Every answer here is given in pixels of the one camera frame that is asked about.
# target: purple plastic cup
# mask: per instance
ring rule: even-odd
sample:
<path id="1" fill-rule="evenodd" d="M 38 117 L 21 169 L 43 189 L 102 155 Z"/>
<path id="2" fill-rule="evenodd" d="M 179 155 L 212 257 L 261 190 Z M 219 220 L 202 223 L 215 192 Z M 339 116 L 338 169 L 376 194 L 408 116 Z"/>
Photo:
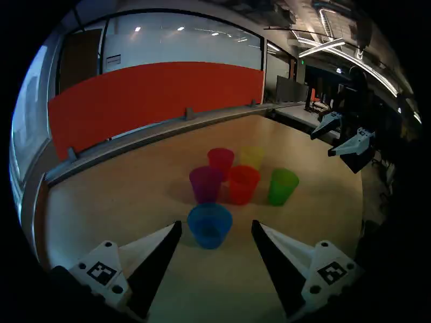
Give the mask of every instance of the purple plastic cup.
<path id="1" fill-rule="evenodd" d="M 217 201 L 223 173 L 209 166 L 196 168 L 190 172 L 190 183 L 194 197 L 198 203 L 212 203 Z"/>

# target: table surface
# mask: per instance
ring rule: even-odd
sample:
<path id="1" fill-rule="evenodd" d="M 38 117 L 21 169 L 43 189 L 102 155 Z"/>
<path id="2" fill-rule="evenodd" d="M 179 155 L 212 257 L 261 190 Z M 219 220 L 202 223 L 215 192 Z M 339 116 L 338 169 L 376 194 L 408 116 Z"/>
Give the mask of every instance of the table surface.
<path id="1" fill-rule="evenodd" d="M 294 107 L 285 107 L 276 109 L 276 111 L 283 115 L 290 117 L 294 120 L 297 120 L 301 123 L 304 123 L 308 125 L 309 127 L 315 128 L 320 124 L 320 121 L 318 120 L 319 115 L 315 112 L 308 112 L 304 110 L 305 105 L 302 106 L 294 106 Z M 336 131 L 329 131 L 329 134 L 333 138 L 338 138 L 339 133 Z"/>
<path id="2" fill-rule="evenodd" d="M 309 245 L 329 240 L 353 256 L 362 216 L 362 180 L 341 159 L 328 157 L 326 143 L 261 116 L 144 146 L 52 187 L 45 225 L 51 265 L 70 268 L 103 240 L 123 245 L 175 220 L 185 222 L 196 205 L 189 172 L 207 164 L 211 148 L 237 152 L 245 145 L 266 150 L 253 200 L 231 205 L 223 185 L 219 201 L 232 213 L 233 226 L 216 250 L 200 248 L 183 223 L 183 236 L 150 308 L 149 322 L 285 321 L 253 241 L 252 220 Z M 276 167 L 286 167 L 300 179 L 283 207 L 266 202 Z"/>

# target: glass wall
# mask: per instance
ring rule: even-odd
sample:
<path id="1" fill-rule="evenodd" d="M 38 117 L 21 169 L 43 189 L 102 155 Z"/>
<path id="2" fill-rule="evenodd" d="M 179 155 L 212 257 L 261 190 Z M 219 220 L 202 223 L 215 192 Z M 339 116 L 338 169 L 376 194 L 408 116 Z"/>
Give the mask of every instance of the glass wall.
<path id="1" fill-rule="evenodd" d="M 24 77 L 13 112 L 9 171 L 18 212 L 27 175 L 50 138 L 47 102 L 51 95 L 49 86 L 53 85 L 50 80 L 55 75 L 53 58 L 60 38 L 60 34 L 53 32 L 40 47 Z"/>
<path id="2" fill-rule="evenodd" d="M 109 20 L 103 72 L 173 61 L 261 69 L 261 38 L 215 20 L 179 13 L 137 13 Z"/>

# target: glass window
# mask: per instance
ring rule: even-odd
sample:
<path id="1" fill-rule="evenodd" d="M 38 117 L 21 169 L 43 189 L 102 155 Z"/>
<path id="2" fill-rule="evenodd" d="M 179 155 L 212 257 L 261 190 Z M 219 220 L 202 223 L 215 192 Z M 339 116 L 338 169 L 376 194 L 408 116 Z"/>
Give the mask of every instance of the glass window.
<path id="1" fill-rule="evenodd" d="M 261 39 L 215 20 L 178 13 L 137 13 L 109 20 L 103 72 L 172 61 L 261 69 Z"/>
<path id="2" fill-rule="evenodd" d="M 42 46 L 33 59 L 21 85 L 12 119 L 11 154 L 18 182 L 24 180 L 33 157 L 48 139 L 46 84 L 39 89 L 47 46 Z"/>

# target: light fixture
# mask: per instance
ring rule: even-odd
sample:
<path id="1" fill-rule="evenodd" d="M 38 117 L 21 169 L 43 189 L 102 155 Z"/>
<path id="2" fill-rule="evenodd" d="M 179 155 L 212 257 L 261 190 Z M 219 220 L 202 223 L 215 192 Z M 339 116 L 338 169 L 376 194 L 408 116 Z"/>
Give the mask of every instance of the light fixture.
<path id="1" fill-rule="evenodd" d="M 271 47 L 272 49 L 276 50 L 277 52 L 279 52 L 279 51 L 280 51 L 277 47 L 275 47 L 274 45 L 271 45 L 270 43 L 267 43 L 267 45 L 268 45 L 269 47 Z"/>
<path id="2" fill-rule="evenodd" d="M 298 41 L 300 43 L 304 43 L 304 44 L 308 44 L 311 46 L 318 46 L 320 45 L 320 43 L 307 39 L 307 38 L 302 38 L 302 37 L 298 37 Z M 338 55 L 342 58 L 345 58 L 346 60 L 358 65 L 359 67 L 363 68 L 364 70 L 366 70 L 368 73 L 370 73 L 374 78 L 376 78 L 380 83 L 382 83 L 389 92 L 392 93 L 393 96 L 397 96 L 398 91 L 395 89 L 395 87 L 381 74 L 377 73 L 372 67 L 368 66 L 367 64 L 363 63 L 362 61 L 353 58 L 350 55 L 347 55 L 346 53 L 343 53 L 342 51 L 339 51 L 335 48 L 326 48 L 325 51 L 328 51 L 332 54 Z"/>
<path id="3" fill-rule="evenodd" d="M 419 121 L 420 124 L 422 124 L 421 117 L 419 116 L 419 114 L 416 111 L 413 112 L 413 116 L 416 118 L 416 120 Z"/>
<path id="4" fill-rule="evenodd" d="M 319 44 L 316 47 L 310 48 L 309 50 L 306 50 L 305 52 L 300 53 L 298 55 L 298 57 L 301 58 L 301 57 L 304 57 L 304 56 L 307 56 L 307 55 L 310 55 L 310 54 L 313 54 L 313 53 L 325 50 L 327 48 L 332 48 L 332 47 L 340 46 L 340 45 L 344 45 L 344 44 L 345 44 L 344 39 L 343 38 L 338 38 L 338 39 L 329 41 L 329 42 L 324 43 L 324 44 Z"/>

